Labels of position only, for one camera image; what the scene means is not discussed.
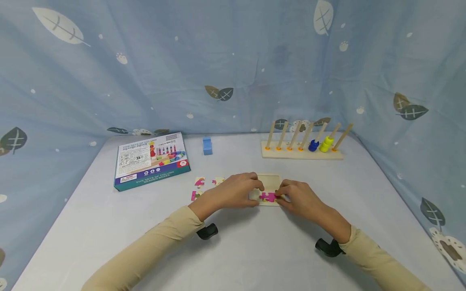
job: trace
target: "beige sleeve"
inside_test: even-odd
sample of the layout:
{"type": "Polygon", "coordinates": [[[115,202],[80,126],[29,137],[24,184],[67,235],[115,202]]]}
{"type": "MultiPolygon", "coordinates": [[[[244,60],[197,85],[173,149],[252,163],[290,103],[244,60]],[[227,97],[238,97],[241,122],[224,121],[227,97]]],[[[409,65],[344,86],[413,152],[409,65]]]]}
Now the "beige sleeve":
{"type": "Polygon", "coordinates": [[[340,244],[350,261],[369,273],[385,291],[430,290],[364,232],[351,226],[351,237],[340,244]]]}
{"type": "Polygon", "coordinates": [[[178,209],[98,269],[81,290],[131,290],[170,250],[203,227],[189,207],[178,209]]]}

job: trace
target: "table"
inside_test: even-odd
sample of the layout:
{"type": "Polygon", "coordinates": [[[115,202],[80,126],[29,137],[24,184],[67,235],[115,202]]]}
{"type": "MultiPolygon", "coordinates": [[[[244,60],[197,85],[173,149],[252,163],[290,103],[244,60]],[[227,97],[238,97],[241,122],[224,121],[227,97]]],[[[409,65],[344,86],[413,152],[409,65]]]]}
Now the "table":
{"type": "MultiPolygon", "coordinates": [[[[343,161],[262,159],[267,134],[212,135],[213,155],[202,153],[203,135],[186,135],[191,172],[124,192],[113,188],[119,145],[145,136],[110,138],[27,265],[13,291],[80,290],[102,264],[190,202],[197,176],[276,173],[309,183],[319,197],[363,229],[433,290],[463,286],[436,250],[369,153],[353,137],[343,161]]],[[[219,234],[193,237],[169,254],[135,290],[274,291],[378,290],[343,255],[327,258],[314,245],[331,238],[281,207],[221,210],[210,217],[219,234]]]]}

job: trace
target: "left hand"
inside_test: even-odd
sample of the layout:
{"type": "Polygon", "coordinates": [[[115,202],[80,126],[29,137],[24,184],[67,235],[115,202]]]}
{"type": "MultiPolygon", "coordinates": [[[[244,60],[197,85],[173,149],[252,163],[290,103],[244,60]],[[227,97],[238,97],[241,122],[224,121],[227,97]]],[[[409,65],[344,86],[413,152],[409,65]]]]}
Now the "left hand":
{"type": "Polygon", "coordinates": [[[243,173],[230,176],[220,185],[209,189],[189,205],[194,214],[204,221],[222,208],[246,208],[259,205],[257,200],[250,200],[248,194],[254,189],[264,191],[264,184],[257,179],[257,174],[243,173]]]}

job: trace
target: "wooden bead counting toy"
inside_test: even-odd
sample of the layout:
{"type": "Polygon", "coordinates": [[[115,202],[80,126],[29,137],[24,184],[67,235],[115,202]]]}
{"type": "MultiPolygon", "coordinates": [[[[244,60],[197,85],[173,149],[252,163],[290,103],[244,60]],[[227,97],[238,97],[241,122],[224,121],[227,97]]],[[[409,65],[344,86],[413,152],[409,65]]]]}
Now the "wooden bead counting toy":
{"type": "Polygon", "coordinates": [[[332,133],[325,137],[322,143],[319,142],[320,138],[327,127],[327,123],[325,122],[322,125],[317,137],[312,139],[311,142],[308,142],[309,136],[312,132],[312,128],[314,123],[311,123],[310,126],[306,129],[304,133],[304,138],[301,142],[296,142],[298,135],[299,135],[299,128],[301,128],[302,122],[299,122],[296,126],[297,130],[293,134],[291,141],[287,142],[283,139],[285,138],[285,133],[288,128],[288,122],[285,122],[283,126],[283,130],[280,134],[280,139],[278,141],[272,141],[272,135],[274,133],[274,126],[275,122],[272,122],[272,127],[270,128],[270,133],[268,135],[268,139],[266,141],[261,141],[261,150],[262,150],[262,157],[263,158],[270,158],[270,159],[303,159],[303,160],[342,160],[343,153],[338,151],[338,147],[342,143],[343,139],[349,133],[353,124],[350,123],[346,128],[345,132],[341,135],[340,139],[336,143],[336,145],[332,148],[332,144],[334,136],[337,130],[340,128],[341,123],[338,123],[335,128],[333,129],[332,133]]]}

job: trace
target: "wrist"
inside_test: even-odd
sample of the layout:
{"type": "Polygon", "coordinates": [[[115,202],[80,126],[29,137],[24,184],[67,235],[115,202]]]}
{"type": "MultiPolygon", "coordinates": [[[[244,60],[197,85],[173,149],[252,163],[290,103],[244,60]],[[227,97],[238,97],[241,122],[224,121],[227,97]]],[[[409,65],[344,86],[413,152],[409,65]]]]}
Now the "wrist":
{"type": "Polygon", "coordinates": [[[194,212],[201,222],[204,222],[210,215],[214,214],[220,207],[213,201],[201,195],[198,199],[191,202],[188,207],[194,212]]]}

